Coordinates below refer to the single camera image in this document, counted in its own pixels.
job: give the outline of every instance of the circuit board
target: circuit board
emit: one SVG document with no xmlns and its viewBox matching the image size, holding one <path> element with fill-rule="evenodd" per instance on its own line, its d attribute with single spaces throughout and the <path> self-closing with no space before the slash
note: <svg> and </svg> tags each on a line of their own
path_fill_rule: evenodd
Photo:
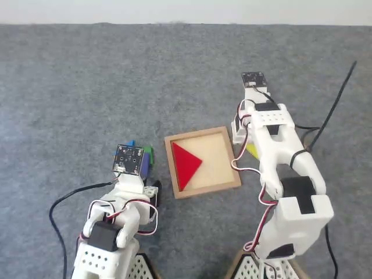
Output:
<svg viewBox="0 0 372 279">
<path fill-rule="evenodd" d="M 261 71 L 249 71 L 242 73 L 244 88 L 266 87 L 266 79 Z"/>
<path fill-rule="evenodd" d="M 142 147 L 119 144 L 112 171 L 137 176 L 141 171 L 143 156 L 144 149 Z"/>
</svg>

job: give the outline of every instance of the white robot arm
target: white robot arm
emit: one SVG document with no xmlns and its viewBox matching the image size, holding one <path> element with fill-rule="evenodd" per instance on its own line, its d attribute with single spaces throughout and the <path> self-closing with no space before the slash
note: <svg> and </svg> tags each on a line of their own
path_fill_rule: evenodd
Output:
<svg viewBox="0 0 372 279">
<path fill-rule="evenodd" d="M 72 279 L 125 279 L 139 250 L 136 233 L 151 235 L 158 216 L 157 187 L 145 187 L 140 176 L 143 148 L 119 145 L 112 191 L 91 203 L 74 262 Z M 153 231 L 141 232 L 156 218 Z"/>
<path fill-rule="evenodd" d="M 234 144 L 254 144 L 260 183 L 276 201 L 269 205 L 272 218 L 263 226 L 257 243 L 249 247 L 264 262 L 292 259 L 318 239 L 334 212 L 313 157 L 309 152 L 300 153 L 304 147 L 285 105 L 267 102 L 271 98 L 261 72 L 243 73 L 242 78 L 244 108 L 239 106 L 231 123 L 232 140 Z M 278 164 L 290 165 L 298 176 L 280 179 Z"/>
</svg>

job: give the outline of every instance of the red triangle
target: red triangle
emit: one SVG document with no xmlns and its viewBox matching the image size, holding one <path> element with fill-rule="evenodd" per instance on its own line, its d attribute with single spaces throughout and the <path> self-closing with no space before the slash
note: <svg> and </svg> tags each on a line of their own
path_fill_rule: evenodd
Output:
<svg viewBox="0 0 372 279">
<path fill-rule="evenodd" d="M 173 156 L 180 191 L 183 191 L 202 161 L 173 142 Z"/>
</svg>

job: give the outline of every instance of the blue block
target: blue block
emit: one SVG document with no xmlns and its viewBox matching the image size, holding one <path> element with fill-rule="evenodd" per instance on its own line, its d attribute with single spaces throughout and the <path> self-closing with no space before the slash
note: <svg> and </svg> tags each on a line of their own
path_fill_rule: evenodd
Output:
<svg viewBox="0 0 372 279">
<path fill-rule="evenodd" d="M 126 143 L 125 145 L 134 146 L 135 145 L 135 141 L 134 140 L 133 141 L 130 141 L 130 142 Z"/>
<path fill-rule="evenodd" d="M 144 153 L 144 157 L 142 158 L 142 167 L 140 176 L 142 180 L 145 180 L 149 174 L 150 169 L 150 154 Z"/>
</svg>

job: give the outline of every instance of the yellow block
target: yellow block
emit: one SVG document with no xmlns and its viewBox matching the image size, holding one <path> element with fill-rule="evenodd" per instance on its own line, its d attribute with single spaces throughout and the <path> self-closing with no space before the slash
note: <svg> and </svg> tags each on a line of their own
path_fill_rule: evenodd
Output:
<svg viewBox="0 0 372 279">
<path fill-rule="evenodd" d="M 255 157 L 257 160 L 259 160 L 257 149 L 256 149 L 254 144 L 247 144 L 246 145 L 246 150 L 248 150 L 248 152 L 250 154 L 252 154 L 253 157 Z"/>
</svg>

